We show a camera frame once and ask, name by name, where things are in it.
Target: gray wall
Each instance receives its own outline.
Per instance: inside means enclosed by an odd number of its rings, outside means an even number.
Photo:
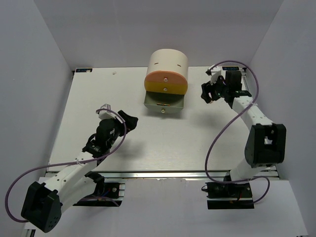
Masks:
[[[71,71],[32,0],[5,0],[0,7],[0,236],[18,237],[22,224],[9,219],[4,195],[24,171],[46,164],[71,84]],[[20,217],[34,172],[12,191]]]
[[[72,69],[147,66],[160,48],[190,66],[249,63],[283,0],[35,0]]]
[[[316,236],[316,2],[285,0],[251,67],[258,104],[287,127],[286,157],[278,166],[289,179],[310,236]]]

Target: white panel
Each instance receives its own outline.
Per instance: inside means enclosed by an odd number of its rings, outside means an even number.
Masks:
[[[251,210],[208,210],[203,181],[128,180],[120,207],[72,207],[36,237],[295,237],[307,235],[288,181],[272,181]],[[252,181],[258,198],[266,181]]]
[[[223,99],[212,104],[206,104],[201,99],[201,84],[209,80],[206,69],[189,68],[184,109],[170,115],[150,112],[143,105],[147,68],[98,68],[91,73],[75,73],[50,163],[73,161],[100,122],[95,110],[108,103],[113,110],[123,110],[138,117],[139,121],[122,147],[96,170],[204,170],[211,142],[236,116]],[[244,158],[248,135],[241,119],[234,122],[214,147],[209,169],[234,168]]]
[[[250,62],[283,0],[35,0],[71,68],[147,66],[160,48],[190,66]]]
[[[260,108],[287,128],[286,156],[278,167],[290,181],[311,236],[316,236],[315,43],[316,2],[285,0],[251,62]]]
[[[33,0],[1,1],[0,32],[0,236],[18,237],[23,226],[7,216],[4,196],[17,176],[47,164],[72,74]],[[17,218],[38,176],[27,175],[12,190]]]

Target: blue wire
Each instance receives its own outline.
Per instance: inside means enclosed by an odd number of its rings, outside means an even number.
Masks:
[[[102,197],[105,197],[108,193],[109,193],[109,191],[107,191],[105,194],[103,194]]]

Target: white table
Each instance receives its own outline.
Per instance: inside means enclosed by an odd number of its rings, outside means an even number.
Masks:
[[[288,181],[272,181],[254,209],[208,210],[205,181],[136,179],[126,182],[120,207],[73,206],[49,233],[35,237],[296,237],[307,235]],[[250,182],[254,198],[266,181]],[[26,229],[35,229],[27,223]]]
[[[100,122],[96,109],[111,104],[139,118],[124,144],[97,171],[201,171],[207,150],[218,132],[236,113],[219,100],[206,104],[201,84],[209,80],[207,67],[189,68],[185,107],[177,114],[150,112],[144,105],[147,68],[94,68],[75,73],[50,164],[73,161]],[[229,170],[244,158],[248,130],[241,119],[215,145],[209,170]],[[50,168],[59,171],[62,166]]]

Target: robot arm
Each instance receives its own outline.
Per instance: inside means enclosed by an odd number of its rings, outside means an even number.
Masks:
[[[201,98],[206,103],[224,98],[234,111],[238,114],[242,112],[252,102],[249,91],[242,90],[241,79],[246,68],[242,70],[235,66],[207,70],[211,80],[202,85]],[[229,172],[230,181],[251,179],[266,167],[284,160],[286,128],[283,124],[274,124],[255,104],[241,119],[249,129],[245,159]]]
[[[127,133],[135,129],[138,118],[123,111],[118,114],[125,121]],[[104,159],[84,161],[108,154],[116,139],[124,135],[124,125],[105,111],[99,112],[99,118],[101,121],[96,133],[90,136],[82,152],[75,158],[78,164],[66,166],[44,183],[34,182],[28,188],[21,216],[45,233],[57,225],[64,211],[82,198],[97,198],[107,191],[104,177],[92,171]]]

